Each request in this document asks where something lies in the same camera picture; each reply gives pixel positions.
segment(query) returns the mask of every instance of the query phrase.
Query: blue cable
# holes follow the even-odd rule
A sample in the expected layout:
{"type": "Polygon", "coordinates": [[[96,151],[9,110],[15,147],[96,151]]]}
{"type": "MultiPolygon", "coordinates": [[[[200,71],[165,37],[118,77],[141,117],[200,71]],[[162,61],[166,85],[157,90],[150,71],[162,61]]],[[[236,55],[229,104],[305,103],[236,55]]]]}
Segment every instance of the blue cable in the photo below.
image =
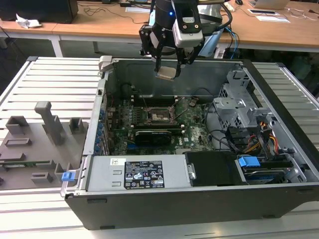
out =
{"type": "Polygon", "coordinates": [[[234,39],[235,39],[235,48],[234,48],[234,52],[233,52],[233,54],[232,54],[232,56],[230,57],[230,59],[233,59],[233,57],[234,57],[234,55],[235,55],[235,52],[236,52],[236,50],[237,50],[237,47],[238,47],[238,45],[237,45],[237,39],[236,39],[236,35],[228,28],[228,27],[225,27],[225,29],[227,30],[227,31],[229,31],[230,32],[230,34],[234,37],[234,39]]]}

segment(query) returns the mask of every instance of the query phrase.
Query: green circuit board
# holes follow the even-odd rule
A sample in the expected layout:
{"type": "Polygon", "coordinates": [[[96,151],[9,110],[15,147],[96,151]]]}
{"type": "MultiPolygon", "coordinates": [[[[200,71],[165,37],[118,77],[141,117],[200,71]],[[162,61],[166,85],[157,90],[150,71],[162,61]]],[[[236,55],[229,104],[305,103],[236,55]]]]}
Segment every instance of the green circuit board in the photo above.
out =
{"type": "Polygon", "coordinates": [[[148,155],[148,154],[183,154],[186,151],[213,150],[213,143],[208,138],[208,133],[203,123],[203,105],[194,104],[196,100],[183,98],[173,107],[134,107],[129,101],[122,101],[113,108],[116,116],[109,119],[109,128],[113,136],[114,148],[112,155],[148,155]],[[135,145],[136,130],[131,124],[141,124],[149,119],[150,115],[176,118],[176,131],[180,132],[179,126],[184,125],[182,133],[173,133],[169,145],[141,147],[135,145]]]}

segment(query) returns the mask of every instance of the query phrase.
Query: blue latch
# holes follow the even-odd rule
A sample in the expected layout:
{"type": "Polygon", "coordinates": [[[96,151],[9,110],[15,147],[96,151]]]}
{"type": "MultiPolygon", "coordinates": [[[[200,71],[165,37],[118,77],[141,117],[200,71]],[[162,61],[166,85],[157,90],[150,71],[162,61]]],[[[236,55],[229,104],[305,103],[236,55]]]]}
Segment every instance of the blue latch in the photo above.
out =
{"type": "Polygon", "coordinates": [[[242,156],[238,159],[241,167],[259,167],[260,162],[255,156],[242,156]]]}
{"type": "Polygon", "coordinates": [[[62,182],[74,182],[75,172],[64,172],[62,174],[62,182]]]}

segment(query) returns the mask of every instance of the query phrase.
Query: motherboard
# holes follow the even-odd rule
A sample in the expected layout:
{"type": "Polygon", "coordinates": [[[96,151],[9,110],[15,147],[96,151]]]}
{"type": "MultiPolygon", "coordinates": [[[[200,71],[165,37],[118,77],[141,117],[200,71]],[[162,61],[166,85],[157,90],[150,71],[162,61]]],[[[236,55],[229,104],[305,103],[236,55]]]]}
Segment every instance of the motherboard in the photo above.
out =
{"type": "Polygon", "coordinates": [[[112,155],[183,154],[213,150],[204,110],[194,97],[143,104],[122,100],[108,109],[112,155]]]}

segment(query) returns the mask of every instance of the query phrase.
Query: black computer case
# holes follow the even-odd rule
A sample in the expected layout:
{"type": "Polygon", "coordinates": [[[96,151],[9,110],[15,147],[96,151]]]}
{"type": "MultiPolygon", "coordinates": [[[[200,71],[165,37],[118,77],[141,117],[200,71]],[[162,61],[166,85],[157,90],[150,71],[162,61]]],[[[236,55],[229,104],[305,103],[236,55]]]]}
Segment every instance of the black computer case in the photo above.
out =
{"type": "Polygon", "coordinates": [[[15,14],[40,22],[71,23],[78,12],[76,0],[0,0],[0,18],[16,20],[15,14]]]}

